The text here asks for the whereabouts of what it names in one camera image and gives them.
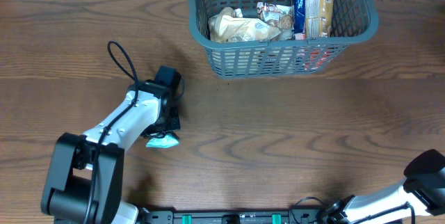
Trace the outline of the grey plastic basket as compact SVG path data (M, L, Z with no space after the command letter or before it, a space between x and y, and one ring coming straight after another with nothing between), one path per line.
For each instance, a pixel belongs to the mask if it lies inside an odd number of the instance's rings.
M188 0L191 35L207 53L221 78L311 74L322 70L346 47L372 38L378 29L374 0L333 0L332 32L327 38L217 43L210 38L209 18L223 8L256 15L260 2L290 6L293 0Z

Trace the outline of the beige mushroom snack bag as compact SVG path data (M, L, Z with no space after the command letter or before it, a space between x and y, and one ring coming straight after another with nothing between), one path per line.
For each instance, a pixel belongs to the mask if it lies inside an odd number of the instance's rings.
M272 33L272 41L291 40L293 38L294 6L275 5L272 3L257 3L259 19L277 29Z

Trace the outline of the orange noodle packet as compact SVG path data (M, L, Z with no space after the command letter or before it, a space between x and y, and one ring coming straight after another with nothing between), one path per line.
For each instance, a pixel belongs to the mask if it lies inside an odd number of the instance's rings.
M305 0L305 35L328 38L332 31L334 0Z

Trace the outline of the teal packet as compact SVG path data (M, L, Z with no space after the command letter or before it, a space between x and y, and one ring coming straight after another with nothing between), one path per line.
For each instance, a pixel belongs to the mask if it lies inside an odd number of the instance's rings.
M170 148L179 144L179 138L175 133L159 134L151 136L146 144L147 148Z

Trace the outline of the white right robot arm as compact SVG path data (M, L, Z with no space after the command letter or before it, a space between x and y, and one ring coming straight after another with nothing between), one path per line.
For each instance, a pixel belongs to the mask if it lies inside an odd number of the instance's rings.
M323 223L392 223L444 214L444 155L427 150L411 161L404 178L368 195L351 195L321 215Z

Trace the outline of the blue tissue pack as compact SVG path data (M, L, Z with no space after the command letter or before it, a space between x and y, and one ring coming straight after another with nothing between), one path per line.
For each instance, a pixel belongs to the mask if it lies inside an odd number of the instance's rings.
M305 39L305 0L293 0L294 26L293 32L296 40Z

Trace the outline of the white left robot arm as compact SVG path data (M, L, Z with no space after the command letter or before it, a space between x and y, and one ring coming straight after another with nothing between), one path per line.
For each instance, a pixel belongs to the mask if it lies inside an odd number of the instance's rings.
M140 138L164 140L180 128L181 75L162 66L152 80L128 87L124 101L81 135L64 133L51 157L40 208L55 223L139 223L140 210L122 201L126 151Z

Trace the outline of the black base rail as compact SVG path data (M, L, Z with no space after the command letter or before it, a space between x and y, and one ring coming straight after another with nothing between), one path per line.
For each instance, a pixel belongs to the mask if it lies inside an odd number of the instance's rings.
M320 207L269 211L149 211L136 224L322 224L333 223Z

